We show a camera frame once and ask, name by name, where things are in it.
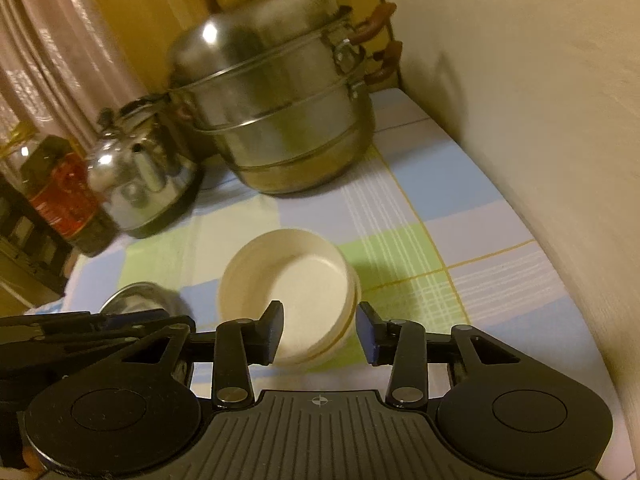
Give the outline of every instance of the table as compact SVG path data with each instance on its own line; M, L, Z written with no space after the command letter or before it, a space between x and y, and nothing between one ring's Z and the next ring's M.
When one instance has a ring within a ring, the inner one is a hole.
M399 89L372 95L377 130L361 161L333 182L274 198L245 187L220 161L207 168L190 214L145 240L118 238L81 258L63 300L40 312L89 310L137 281L178 290L199 331L218 323L216 291L233 254L262 233L306 228L335 243L356 269L362 298L383 318L449 332L470 323L596 391L614 431L598 472L635 480L620 402L594 340L558 274L520 218L478 167ZM448 389L430 370L430 395ZM310 370L252 367L264 388L385 390L390 367L372 368L351 335ZM210 396L211 365L192 389Z

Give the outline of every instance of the pink curtain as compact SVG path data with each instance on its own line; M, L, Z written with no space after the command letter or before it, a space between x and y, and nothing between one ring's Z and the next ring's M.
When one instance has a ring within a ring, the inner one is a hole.
M29 118L88 151L101 108L145 93L91 0L0 0L0 142Z

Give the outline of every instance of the stainless steel kettle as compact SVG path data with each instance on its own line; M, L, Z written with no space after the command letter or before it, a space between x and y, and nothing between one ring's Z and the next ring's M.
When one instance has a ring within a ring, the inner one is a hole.
M119 227L145 238L174 222L195 200L202 168L193 161L165 95L100 113L102 137L88 160L88 183Z

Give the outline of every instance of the red label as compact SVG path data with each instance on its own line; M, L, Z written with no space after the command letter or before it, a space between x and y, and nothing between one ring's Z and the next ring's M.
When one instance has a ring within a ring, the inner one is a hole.
M49 183L29 202L65 238L75 235L98 211L98 201L86 183L86 168L76 153L60 160Z

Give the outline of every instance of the round pad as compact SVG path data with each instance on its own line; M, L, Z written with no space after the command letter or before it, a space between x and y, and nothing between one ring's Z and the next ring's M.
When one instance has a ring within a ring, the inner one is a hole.
M609 441L607 405L550 368L487 365L438 406L443 436L497 473L554 476L595 467Z
M30 443L70 476L128 476L190 442L200 423L191 391L149 364L102 368L50 386L25 412Z
M74 420L94 431L124 430L146 412L145 399L130 390L105 388L80 397L71 407Z
M566 420L562 400L536 390L516 390L494 400L494 415L505 426L526 433L543 433Z

